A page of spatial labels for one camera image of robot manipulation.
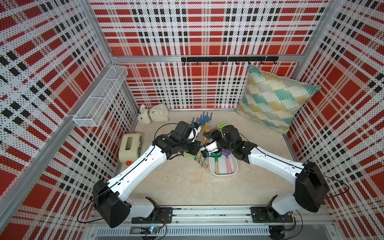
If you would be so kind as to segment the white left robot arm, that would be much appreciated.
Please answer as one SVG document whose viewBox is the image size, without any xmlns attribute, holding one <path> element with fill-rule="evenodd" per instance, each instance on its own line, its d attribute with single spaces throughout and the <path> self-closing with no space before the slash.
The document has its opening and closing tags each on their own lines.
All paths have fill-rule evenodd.
<svg viewBox="0 0 384 240">
<path fill-rule="evenodd" d="M 154 223 L 162 220 L 160 206 L 150 197 L 132 199 L 130 194 L 156 167 L 177 154 L 196 155 L 201 143 L 196 141 L 201 127 L 197 122 L 181 121 L 166 135 L 159 135 L 152 145 L 127 169 L 107 182 L 93 186 L 93 206 L 110 228 L 127 218 L 143 218 Z"/>
</svg>

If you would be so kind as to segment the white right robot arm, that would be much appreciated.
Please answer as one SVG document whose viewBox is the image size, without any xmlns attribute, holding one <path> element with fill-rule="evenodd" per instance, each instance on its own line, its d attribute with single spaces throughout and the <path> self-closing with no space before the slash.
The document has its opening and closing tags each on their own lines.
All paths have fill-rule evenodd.
<svg viewBox="0 0 384 240">
<path fill-rule="evenodd" d="M 294 190 L 284 196 L 273 196 L 266 205 L 271 216 L 285 215 L 289 212 L 304 209 L 316 213 L 319 211 L 330 188 L 325 176 L 317 164 L 303 164 L 274 155 L 258 145 L 242 137 L 238 129 L 232 125 L 221 130 L 205 132 L 204 137 L 212 140 L 201 149 L 204 156 L 224 150 L 240 161 L 264 168 L 288 181 Z"/>
</svg>

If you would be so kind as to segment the white plastic storage box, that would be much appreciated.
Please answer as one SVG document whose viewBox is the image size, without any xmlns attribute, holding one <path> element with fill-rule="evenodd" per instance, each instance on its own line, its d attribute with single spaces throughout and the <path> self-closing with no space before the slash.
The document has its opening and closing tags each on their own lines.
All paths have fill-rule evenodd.
<svg viewBox="0 0 384 240">
<path fill-rule="evenodd" d="M 222 155 L 219 158 L 219 172 L 220 172 L 220 174 L 216 175 L 215 174 L 215 160 L 214 160 L 214 158 L 209 157 L 208 161 L 209 161 L 210 171 L 211 171 L 212 175 L 215 177 L 230 177 L 230 176 L 235 175 L 239 169 L 237 159 L 232 154 L 230 154 L 229 159 L 231 162 L 232 174 L 228 174 L 226 157 L 224 155 Z"/>
</svg>

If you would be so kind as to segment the dark green rake wooden handle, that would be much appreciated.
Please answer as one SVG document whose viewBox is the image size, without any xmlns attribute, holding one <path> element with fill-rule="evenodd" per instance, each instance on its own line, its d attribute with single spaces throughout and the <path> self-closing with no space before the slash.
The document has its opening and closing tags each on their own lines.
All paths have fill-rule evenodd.
<svg viewBox="0 0 384 240">
<path fill-rule="evenodd" d="M 219 175 L 219 158 L 222 156 L 222 153 L 212 153 L 210 156 L 215 160 L 215 174 Z"/>
</svg>

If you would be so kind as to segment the purple rake pink handle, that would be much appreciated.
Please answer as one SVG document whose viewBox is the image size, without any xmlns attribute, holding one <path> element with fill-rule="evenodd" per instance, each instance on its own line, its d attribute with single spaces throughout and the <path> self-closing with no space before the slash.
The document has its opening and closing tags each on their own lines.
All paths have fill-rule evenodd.
<svg viewBox="0 0 384 240">
<path fill-rule="evenodd" d="M 231 162 L 230 162 L 230 159 L 229 159 L 229 156 L 230 156 L 231 152 L 228 151 L 228 150 L 222 150 L 222 154 L 226 157 L 226 164 L 227 164 L 228 174 L 232 174 Z"/>
</svg>

